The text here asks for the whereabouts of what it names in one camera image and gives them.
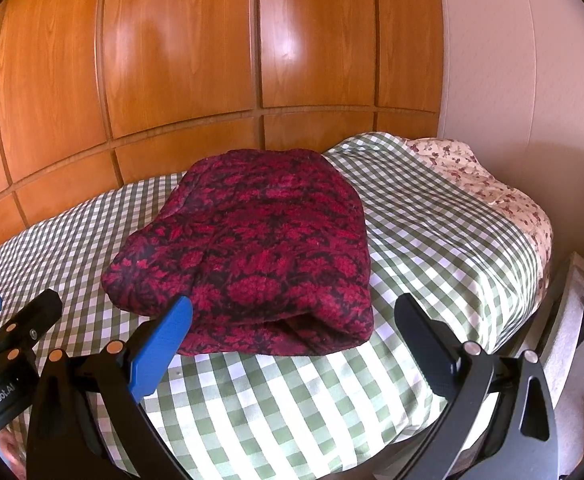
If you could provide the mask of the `person's left hand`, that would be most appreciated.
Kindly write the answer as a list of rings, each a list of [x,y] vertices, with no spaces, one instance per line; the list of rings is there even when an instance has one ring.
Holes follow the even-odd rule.
[[[11,471],[19,480],[26,479],[25,452],[10,430],[0,430],[0,452]]]

